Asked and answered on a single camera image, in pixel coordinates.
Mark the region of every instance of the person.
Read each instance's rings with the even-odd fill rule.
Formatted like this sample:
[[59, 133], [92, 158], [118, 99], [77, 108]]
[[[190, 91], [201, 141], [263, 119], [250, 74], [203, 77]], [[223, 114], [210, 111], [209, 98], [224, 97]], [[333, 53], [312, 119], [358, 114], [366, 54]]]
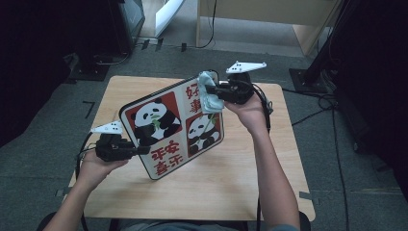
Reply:
[[[245, 104], [225, 102], [225, 107], [235, 113], [253, 139], [258, 174], [258, 187], [264, 221], [271, 230], [299, 230], [299, 212], [293, 189], [280, 166], [272, 141], [269, 137], [261, 100], [254, 94]], [[81, 215], [90, 193], [111, 171], [126, 165], [128, 161], [106, 163], [89, 151], [81, 165], [78, 179], [62, 206], [44, 230], [77, 230]], [[148, 225], [134, 225], [125, 230], [231, 230], [227, 227], [206, 229], [211, 226], [180, 222], [155, 222]]]

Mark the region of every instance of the person's left hand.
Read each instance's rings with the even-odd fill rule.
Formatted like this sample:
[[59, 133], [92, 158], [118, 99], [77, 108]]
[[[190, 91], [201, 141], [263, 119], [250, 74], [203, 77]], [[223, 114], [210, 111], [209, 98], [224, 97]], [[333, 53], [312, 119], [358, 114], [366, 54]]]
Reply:
[[129, 161], [105, 162], [96, 156], [94, 150], [88, 151], [81, 165], [76, 184], [93, 191], [106, 177], [118, 167]]

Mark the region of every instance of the person's right hand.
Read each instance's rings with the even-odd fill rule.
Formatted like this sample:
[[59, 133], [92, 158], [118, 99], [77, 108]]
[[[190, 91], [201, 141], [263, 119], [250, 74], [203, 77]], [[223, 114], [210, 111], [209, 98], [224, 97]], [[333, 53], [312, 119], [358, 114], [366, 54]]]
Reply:
[[225, 101], [224, 105], [237, 114], [240, 122], [248, 129], [249, 133], [253, 134], [253, 132], [259, 131], [258, 129], [267, 129], [264, 109], [257, 94], [254, 93], [245, 104], [233, 104]]

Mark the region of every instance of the panda sign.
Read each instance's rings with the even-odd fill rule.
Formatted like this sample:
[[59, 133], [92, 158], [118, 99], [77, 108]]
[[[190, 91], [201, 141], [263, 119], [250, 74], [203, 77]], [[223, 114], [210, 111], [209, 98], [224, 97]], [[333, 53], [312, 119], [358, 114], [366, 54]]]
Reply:
[[222, 114], [204, 115], [197, 77], [123, 106], [120, 120], [135, 146], [150, 146], [140, 155], [151, 179], [157, 180], [219, 144]]

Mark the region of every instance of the gray carpet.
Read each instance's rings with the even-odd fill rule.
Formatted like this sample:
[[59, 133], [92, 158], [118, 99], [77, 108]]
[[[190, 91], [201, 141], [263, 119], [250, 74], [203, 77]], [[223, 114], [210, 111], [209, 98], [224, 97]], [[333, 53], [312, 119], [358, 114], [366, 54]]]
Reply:
[[[305, 58], [245, 54], [150, 45], [137, 47], [125, 62], [110, 67], [104, 82], [62, 84], [20, 137], [0, 149], [0, 230], [33, 230], [62, 201], [57, 189], [67, 186], [73, 156], [89, 131], [109, 79], [114, 75], [188, 78], [206, 69], [222, 73], [235, 61], [261, 63], [253, 82], [293, 89], [289, 68], [307, 68]], [[316, 98], [285, 92], [291, 121], [319, 111]], [[89, 104], [95, 107], [88, 118]], [[356, 154], [341, 112], [334, 114], [343, 170], [344, 192], [330, 111], [295, 125], [294, 134], [315, 204], [312, 230], [408, 230], [408, 205], [390, 170], [370, 154]], [[107, 219], [88, 219], [90, 230], [108, 230]]]

